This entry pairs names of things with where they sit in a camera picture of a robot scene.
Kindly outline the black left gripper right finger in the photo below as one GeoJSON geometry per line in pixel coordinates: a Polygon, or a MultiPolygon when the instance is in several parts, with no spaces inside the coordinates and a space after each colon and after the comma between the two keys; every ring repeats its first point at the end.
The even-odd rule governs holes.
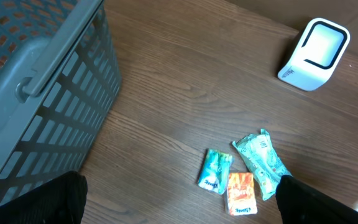
{"type": "Polygon", "coordinates": [[[275,193],[283,224],[358,224],[358,212],[290,175],[275,193]]]}

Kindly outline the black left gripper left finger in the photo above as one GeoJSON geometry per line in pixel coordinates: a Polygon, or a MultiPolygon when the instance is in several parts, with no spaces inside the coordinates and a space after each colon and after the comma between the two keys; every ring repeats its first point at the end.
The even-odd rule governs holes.
{"type": "Polygon", "coordinates": [[[69,171],[0,206],[0,223],[81,223],[86,177],[69,171]]]}

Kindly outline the orange tissue packet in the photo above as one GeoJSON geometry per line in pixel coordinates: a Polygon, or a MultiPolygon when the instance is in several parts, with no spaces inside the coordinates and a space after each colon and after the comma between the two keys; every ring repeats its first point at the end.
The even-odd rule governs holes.
{"type": "Polygon", "coordinates": [[[232,216],[257,213],[254,176],[250,172],[231,172],[227,184],[227,210],[232,216]]]}

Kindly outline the teal wet wipes pack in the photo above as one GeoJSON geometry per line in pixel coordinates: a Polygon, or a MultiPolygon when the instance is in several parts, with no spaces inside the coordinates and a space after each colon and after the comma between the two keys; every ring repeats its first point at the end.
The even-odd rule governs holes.
{"type": "Polygon", "coordinates": [[[245,136],[238,141],[233,141],[232,145],[240,154],[247,169],[253,173],[264,201],[276,193],[283,175],[291,176],[273,148],[267,130],[261,129],[259,134],[245,136]]]}

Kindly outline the green blue tissue packet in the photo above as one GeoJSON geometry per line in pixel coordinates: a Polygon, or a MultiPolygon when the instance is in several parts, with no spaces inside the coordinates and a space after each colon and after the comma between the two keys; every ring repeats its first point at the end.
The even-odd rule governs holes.
{"type": "Polygon", "coordinates": [[[233,161],[234,158],[230,154],[208,149],[198,179],[198,186],[222,195],[227,189],[233,161]]]}

